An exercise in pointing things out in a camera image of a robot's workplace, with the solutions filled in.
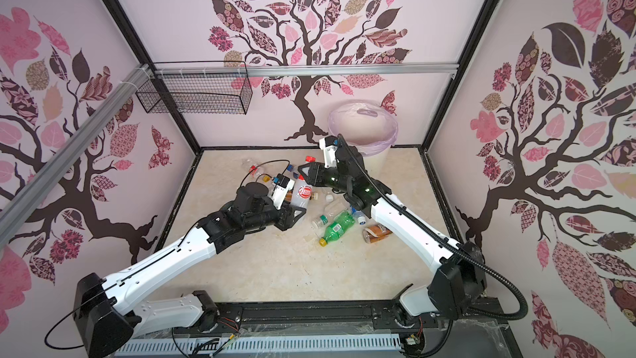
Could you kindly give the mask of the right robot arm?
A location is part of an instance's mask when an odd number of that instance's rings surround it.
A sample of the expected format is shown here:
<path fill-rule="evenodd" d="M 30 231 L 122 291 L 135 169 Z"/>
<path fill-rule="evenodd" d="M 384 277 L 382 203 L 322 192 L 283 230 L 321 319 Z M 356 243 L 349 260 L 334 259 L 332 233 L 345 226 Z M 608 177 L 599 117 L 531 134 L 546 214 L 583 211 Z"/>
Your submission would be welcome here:
<path fill-rule="evenodd" d="M 309 184 L 342 192 L 354 209 L 388 228 L 432 272 L 428 285 L 412 285 L 399 293 L 399 312 L 410 318 L 423 313 L 450 320 L 467 316 L 486 287 L 480 268 L 484 260 L 476 248 L 442 234 L 407 209 L 390 188 L 369 175 L 361 154 L 344 139 L 327 136 L 319 147 L 323 160 L 300 167 Z"/>

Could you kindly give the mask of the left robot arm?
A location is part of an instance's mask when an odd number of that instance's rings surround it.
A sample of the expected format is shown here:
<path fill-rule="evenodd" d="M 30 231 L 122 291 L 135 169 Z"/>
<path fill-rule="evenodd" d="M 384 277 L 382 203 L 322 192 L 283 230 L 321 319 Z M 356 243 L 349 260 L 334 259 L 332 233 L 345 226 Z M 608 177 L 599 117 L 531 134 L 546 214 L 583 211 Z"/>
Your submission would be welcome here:
<path fill-rule="evenodd" d="M 197 220 L 182 238 L 134 265 L 105 278 L 90 273 L 76 286 L 73 321 L 90 357 L 115 353 L 130 339 L 167 328 L 212 323 L 218 311 L 204 292 L 149 302 L 147 296 L 198 263 L 269 226 L 285 231 L 306 214 L 285 200 L 268 196 L 265 185 L 250 182 L 220 210 Z"/>

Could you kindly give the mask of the green-label clear white-cap bottle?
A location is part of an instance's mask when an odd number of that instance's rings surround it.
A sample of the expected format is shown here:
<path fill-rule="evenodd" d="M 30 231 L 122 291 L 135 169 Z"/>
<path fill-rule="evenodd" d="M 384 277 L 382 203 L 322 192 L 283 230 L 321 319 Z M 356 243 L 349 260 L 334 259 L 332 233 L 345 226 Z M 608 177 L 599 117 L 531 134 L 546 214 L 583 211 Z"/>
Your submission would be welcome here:
<path fill-rule="evenodd" d="M 349 204 L 346 201 L 333 201 L 325 207 L 323 212 L 321 212 L 321 215 L 318 215 L 311 221 L 311 224 L 318 229 L 321 227 L 326 227 L 331 224 L 340 213 L 348 210 Z"/>

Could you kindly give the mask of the green soda bottle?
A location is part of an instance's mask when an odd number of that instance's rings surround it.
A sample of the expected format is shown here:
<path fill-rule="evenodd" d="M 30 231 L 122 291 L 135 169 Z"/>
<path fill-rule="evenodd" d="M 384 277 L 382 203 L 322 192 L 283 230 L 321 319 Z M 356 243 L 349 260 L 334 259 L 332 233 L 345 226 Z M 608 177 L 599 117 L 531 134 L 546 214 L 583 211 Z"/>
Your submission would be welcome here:
<path fill-rule="evenodd" d="M 319 239 L 319 244 L 322 247 L 329 245 L 339 240 L 347 230 L 356 224 L 356 220 L 347 211 L 341 212 L 334 221 L 326 227 L 323 237 Z"/>

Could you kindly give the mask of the red-cap clear bottle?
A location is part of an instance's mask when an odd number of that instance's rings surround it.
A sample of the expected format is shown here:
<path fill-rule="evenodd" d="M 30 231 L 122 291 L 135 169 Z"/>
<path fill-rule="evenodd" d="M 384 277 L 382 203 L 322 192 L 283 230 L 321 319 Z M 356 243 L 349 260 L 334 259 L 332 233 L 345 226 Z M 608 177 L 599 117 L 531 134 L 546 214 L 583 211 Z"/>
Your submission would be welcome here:
<path fill-rule="evenodd" d="M 303 175 L 299 166 L 294 167 L 294 172 Z M 291 204 L 298 208 L 307 208 L 310 202 L 310 196 L 313 193 L 313 186 L 304 180 L 296 180 L 291 194 Z"/>

